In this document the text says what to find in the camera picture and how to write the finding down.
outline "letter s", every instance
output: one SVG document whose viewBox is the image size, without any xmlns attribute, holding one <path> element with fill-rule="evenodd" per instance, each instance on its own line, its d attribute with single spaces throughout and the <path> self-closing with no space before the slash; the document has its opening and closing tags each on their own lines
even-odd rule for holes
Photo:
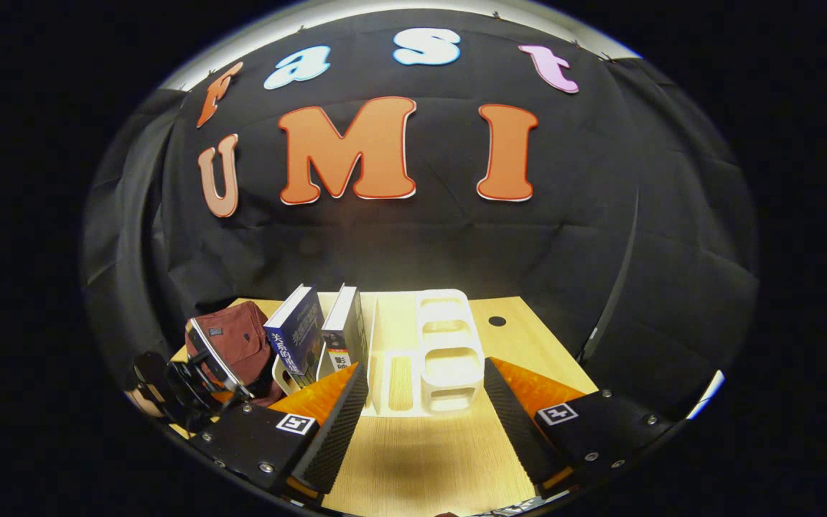
<svg viewBox="0 0 827 517">
<path fill-rule="evenodd" d="M 455 43 L 462 37 L 448 29 L 407 29 L 394 36 L 394 43 L 403 47 L 394 50 L 394 59 L 401 65 L 447 65 L 462 53 Z"/>
</svg>

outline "maroon bag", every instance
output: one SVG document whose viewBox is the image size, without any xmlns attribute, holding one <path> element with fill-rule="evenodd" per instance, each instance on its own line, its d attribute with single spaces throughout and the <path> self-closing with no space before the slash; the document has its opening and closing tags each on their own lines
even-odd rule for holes
<svg viewBox="0 0 827 517">
<path fill-rule="evenodd" d="M 206 337 L 217 350 L 221 359 L 248 386 L 258 399 L 251 402 L 269 406 L 282 397 L 282 389 L 273 382 L 273 350 L 266 342 L 266 315 L 255 302 L 233 305 L 212 314 L 196 318 Z M 197 354 L 184 332 L 187 341 L 187 357 Z M 213 383 L 221 386 L 219 379 L 203 364 L 203 372 Z"/>
</svg>

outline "orange letter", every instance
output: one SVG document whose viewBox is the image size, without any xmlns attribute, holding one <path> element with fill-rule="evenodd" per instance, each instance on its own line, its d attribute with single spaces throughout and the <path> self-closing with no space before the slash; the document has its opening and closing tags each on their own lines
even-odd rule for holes
<svg viewBox="0 0 827 517">
<path fill-rule="evenodd" d="M 237 62 L 229 71 L 223 73 L 221 78 L 212 82 L 210 87 L 206 90 L 206 102 L 203 103 L 203 112 L 200 114 L 200 120 L 197 121 L 197 129 L 199 129 L 206 121 L 209 121 L 216 112 L 216 101 L 223 98 L 225 91 L 229 89 L 229 83 L 232 82 L 232 76 L 240 72 L 242 67 L 241 62 Z"/>
<path fill-rule="evenodd" d="M 528 132 L 538 127 L 538 117 L 503 104 L 485 104 L 478 112 L 490 124 L 490 160 L 477 193 L 499 202 L 528 200 L 532 194 L 531 183 L 525 179 Z"/>
<path fill-rule="evenodd" d="M 225 197 L 219 196 L 216 190 L 216 179 L 212 173 L 212 158 L 216 150 L 210 147 L 200 153 L 197 163 L 200 164 L 200 177 L 203 180 L 203 197 L 206 206 L 216 217 L 228 217 L 238 208 L 238 177 L 235 173 L 235 144 L 238 144 L 238 135 L 230 134 L 219 143 L 219 154 L 223 156 L 223 179 L 225 180 Z"/>
<path fill-rule="evenodd" d="M 355 195 L 363 199 L 401 199 L 416 192 L 407 177 L 404 131 L 416 102 L 404 97 L 374 98 L 359 108 L 347 135 L 341 136 L 324 109 L 296 109 L 279 119 L 286 131 L 286 189 L 279 199 L 286 204 L 316 202 L 321 189 L 312 183 L 309 163 L 333 197 L 347 189 L 350 174 L 362 157 Z"/>
</svg>

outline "white book holder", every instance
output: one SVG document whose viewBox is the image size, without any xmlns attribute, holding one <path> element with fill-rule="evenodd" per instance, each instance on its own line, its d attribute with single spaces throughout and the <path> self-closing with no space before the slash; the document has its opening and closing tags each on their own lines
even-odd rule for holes
<svg viewBox="0 0 827 517">
<path fill-rule="evenodd" d="M 441 289 L 360 295 L 365 331 L 370 338 L 370 397 L 362 416 L 414 418 L 467 410 L 483 387 L 485 357 L 464 292 Z M 381 295 L 388 297 L 386 311 L 380 308 Z M 327 315 L 336 294 L 319 292 L 318 297 Z M 378 334 L 376 327 L 382 327 Z M 386 332 L 390 337 L 380 343 Z M 318 379 L 334 370 L 324 355 L 318 364 Z M 393 379 L 394 360 L 409 365 L 408 380 Z M 286 380 L 286 368 L 279 356 L 274 360 L 273 379 L 286 395 L 296 391 L 296 386 Z M 394 390 L 405 397 L 406 406 L 390 402 Z"/>
<path fill-rule="evenodd" d="M 483 386 L 485 359 L 468 298 L 457 289 L 417 292 L 416 319 L 424 412 L 467 410 Z"/>
</svg>

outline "black backdrop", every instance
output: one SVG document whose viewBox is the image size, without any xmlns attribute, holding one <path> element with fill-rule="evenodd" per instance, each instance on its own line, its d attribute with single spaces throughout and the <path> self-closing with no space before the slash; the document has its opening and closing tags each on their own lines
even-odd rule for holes
<svg viewBox="0 0 827 517">
<path fill-rule="evenodd" d="M 393 36 L 405 27 L 455 30 L 462 56 L 443 66 L 400 65 Z M 263 89 L 276 62 L 317 44 L 331 47 L 326 72 Z M 550 88 L 520 44 L 570 62 L 580 92 Z M 207 86 L 234 62 L 243 68 L 196 128 Z M 650 63 L 603 61 L 486 14 L 407 9 L 311 27 L 218 68 L 186 95 L 148 98 L 93 181 L 82 283 L 118 379 L 142 351 L 169 358 L 188 317 L 236 297 L 283 299 L 299 282 L 519 295 L 574 356 L 595 329 L 584 367 L 598 386 L 674 419 L 738 351 L 758 285 L 751 199 L 709 118 Z M 321 106 L 345 131 L 364 102 L 384 96 L 417 102 L 404 143 L 416 195 L 279 202 L 279 117 Z M 489 202 L 475 192 L 486 174 L 488 130 L 478 108 L 487 103 L 538 114 L 526 202 Z M 131 141 L 129 127 L 138 131 Z M 204 209 L 195 160 L 233 132 L 240 202 L 219 219 Z M 628 248 L 627 281 L 614 294 Z M 611 297 L 613 321 L 600 324 Z"/>
<path fill-rule="evenodd" d="M 261 14 L 227 5 L 0 10 L 0 514 L 270 511 L 129 406 L 73 271 L 83 193 L 132 109 Z M 778 7 L 571 6 L 682 86 L 754 171 L 762 291 L 695 425 L 566 513 L 827 513 L 827 7 Z"/>
</svg>

